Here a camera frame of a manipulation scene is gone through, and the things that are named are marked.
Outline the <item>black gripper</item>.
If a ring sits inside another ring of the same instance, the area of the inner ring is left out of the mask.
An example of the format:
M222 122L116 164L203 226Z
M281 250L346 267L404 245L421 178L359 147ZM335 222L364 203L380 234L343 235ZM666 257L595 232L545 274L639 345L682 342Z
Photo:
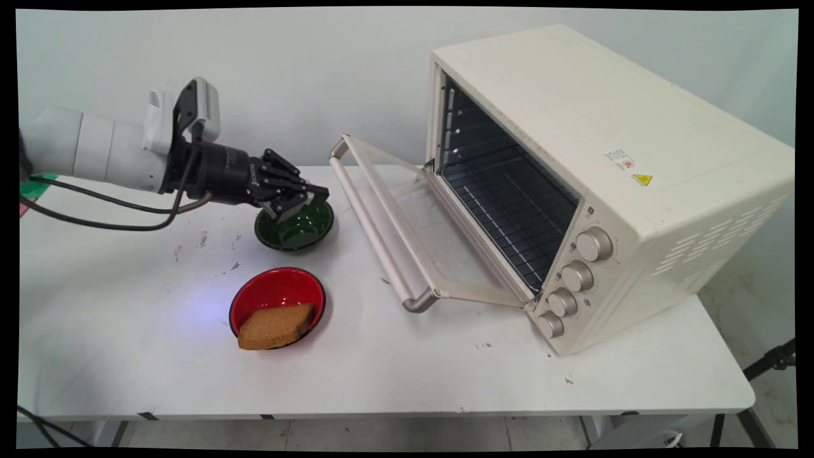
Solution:
M174 140L162 192L181 190L197 200L206 193L226 205L261 206L272 221L293 217L304 205L328 199L329 190L301 176L301 170L271 148L262 157L217 143Z

